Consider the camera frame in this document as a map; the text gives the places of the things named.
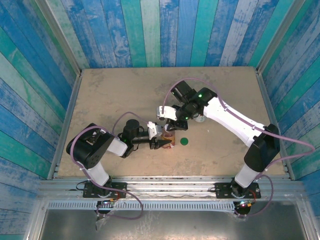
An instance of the green circle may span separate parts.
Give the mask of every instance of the green circle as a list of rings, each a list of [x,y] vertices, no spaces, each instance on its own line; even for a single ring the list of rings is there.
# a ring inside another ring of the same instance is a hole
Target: green circle
[[[180,143],[183,145],[183,146],[185,146],[185,145],[187,145],[188,144],[188,138],[186,138],[186,137],[183,137],[183,138],[181,138],[181,140],[180,140]]]

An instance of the beige tabletop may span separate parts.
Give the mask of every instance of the beige tabletop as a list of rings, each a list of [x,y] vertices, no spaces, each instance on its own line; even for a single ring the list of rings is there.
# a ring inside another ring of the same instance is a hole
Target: beige tabletop
[[[174,67],[174,68],[110,68],[86,69],[83,73],[76,105],[73,111],[67,143],[90,123],[108,130],[117,118],[132,111],[147,121],[164,125],[156,118],[156,109],[174,82],[187,77],[201,78],[214,84],[223,100],[231,107],[255,120],[270,123],[264,101],[252,67]],[[196,91],[203,83],[188,80]],[[169,96],[168,106],[179,104]],[[116,126],[121,133],[128,119],[125,116]],[[141,144],[138,151],[123,159],[106,152],[101,163],[111,176],[234,176],[244,164],[248,150],[232,132],[217,122],[189,120],[187,131],[176,131],[176,145],[172,149],[150,150]],[[180,139],[188,138],[188,145]],[[271,175],[283,175],[281,163],[268,170]],[[59,176],[83,176],[63,151],[58,171]]]

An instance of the metal frame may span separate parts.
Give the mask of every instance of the metal frame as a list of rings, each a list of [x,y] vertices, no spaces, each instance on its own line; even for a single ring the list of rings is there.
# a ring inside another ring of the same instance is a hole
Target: metal frame
[[[55,173],[57,173],[57,171],[58,171],[58,167],[57,166],[60,164],[61,157],[62,157],[62,154],[63,154],[63,150],[64,150],[64,147],[65,147],[65,143],[66,143],[66,140],[67,140],[67,134],[68,134],[69,126],[70,126],[70,123],[71,123],[71,118],[72,118],[72,115],[74,113],[74,109],[75,109],[75,105],[76,105],[76,101],[77,101],[77,97],[78,97],[78,93],[79,93],[79,89],[80,89],[80,85],[81,85],[81,81],[82,81],[82,76],[83,75],[81,73],[80,75],[77,75],[77,77],[75,79],[75,83],[74,83],[74,86],[73,86],[72,94],[71,94],[71,97],[70,97],[70,102],[69,102],[68,108],[66,110],[64,122],[63,122],[63,125],[62,125],[62,130],[61,130],[61,133],[60,133],[59,141],[58,141],[58,144],[56,146],[56,150],[55,150],[55,153],[54,153],[54,156],[53,156],[53,160],[52,160],[52,163],[51,163],[51,167],[50,167],[48,176],[46,178],[48,180],[51,180],[54,177]]]
[[[273,39],[271,40],[270,44],[268,45],[266,51],[264,52],[261,60],[258,63],[257,70],[259,73],[262,73],[269,60],[271,59],[272,55],[274,54],[275,50],[277,49],[279,43],[281,42],[282,38],[286,34],[288,28],[290,27],[291,23],[295,19],[297,13],[299,12],[302,5],[305,3],[306,0],[295,0],[291,7],[289,8],[287,14],[285,15],[282,23],[280,24],[279,28],[277,29]]]
[[[53,34],[55,35],[56,39],[60,43],[62,50],[68,58],[75,74],[79,75],[81,73],[81,69],[78,65],[76,57],[72,52],[71,47],[69,46],[69,43],[66,39],[66,36],[60,28],[55,15],[53,14],[50,6],[48,5],[47,0],[35,0],[35,2],[38,5],[40,11],[42,12],[44,18],[46,19],[47,23],[49,24],[51,30],[53,31]]]
[[[272,176],[274,185],[274,201],[290,201],[297,206],[309,240],[319,239],[316,218],[308,202],[308,197],[300,181],[291,181],[285,176]],[[92,210],[98,201],[105,198],[82,198],[82,191],[74,190],[77,183],[85,178],[66,178],[41,181],[38,201],[34,207],[31,220],[27,226],[24,239],[38,240],[49,209],[83,209]],[[230,176],[127,176],[115,177],[114,182],[128,183],[127,189],[137,195],[154,211],[221,211],[215,207],[205,209],[207,204],[225,206],[224,212],[230,212],[229,205],[233,199],[217,199],[215,193],[208,192],[214,183],[230,182]],[[258,181],[261,189],[260,202],[269,200],[271,185],[267,179]],[[132,204],[137,210],[137,202],[128,197],[122,202]]]
[[[270,119],[270,123],[276,125],[277,128],[279,129],[279,125],[278,125],[278,122],[277,122],[277,119],[276,119],[276,116],[275,116],[275,112],[274,112],[274,109],[273,109],[273,107],[271,105],[270,98],[268,96],[267,88],[266,88],[266,85],[265,85],[265,81],[264,81],[264,79],[262,77],[262,74],[258,73],[258,71],[256,71],[255,75],[256,75],[256,79],[257,79],[259,87],[260,87],[261,95],[262,95],[262,98],[263,98],[263,101],[264,101],[266,112],[267,112],[267,114],[269,116],[269,119]],[[286,148],[285,148],[285,145],[284,145],[284,141],[282,139],[280,139],[280,155],[281,155],[281,157],[287,157],[288,156]],[[289,177],[292,180],[295,180],[295,174],[294,174],[294,172],[292,170],[291,163],[290,163],[289,160],[285,160],[284,161],[284,167],[286,168]]]

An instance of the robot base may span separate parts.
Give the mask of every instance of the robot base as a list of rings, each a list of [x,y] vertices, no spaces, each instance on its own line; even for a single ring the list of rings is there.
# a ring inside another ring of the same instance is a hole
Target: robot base
[[[260,199],[261,193],[258,183],[251,183],[247,190],[244,192],[243,196],[236,196],[233,193],[232,186],[230,182],[219,182],[215,183],[210,192],[215,192],[217,199]]]
[[[127,183],[113,182],[111,183],[110,188],[126,191]],[[123,192],[108,191],[108,190],[97,187],[90,181],[85,183],[82,196],[83,198],[86,198],[86,199],[93,199],[93,198],[124,199],[126,198],[126,194]]]

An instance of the wooden backdrop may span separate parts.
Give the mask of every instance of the wooden backdrop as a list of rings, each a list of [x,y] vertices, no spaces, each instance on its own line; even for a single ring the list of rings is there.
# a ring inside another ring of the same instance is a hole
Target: wooden backdrop
[[[256,67],[294,0],[47,0],[81,68]]]
[[[0,240],[23,238],[75,78],[34,0],[1,0]]]
[[[287,137],[313,144],[316,152],[294,159],[292,170],[302,180],[320,222],[320,1],[306,0],[266,69],[265,85]],[[288,155],[307,147],[285,142]]]

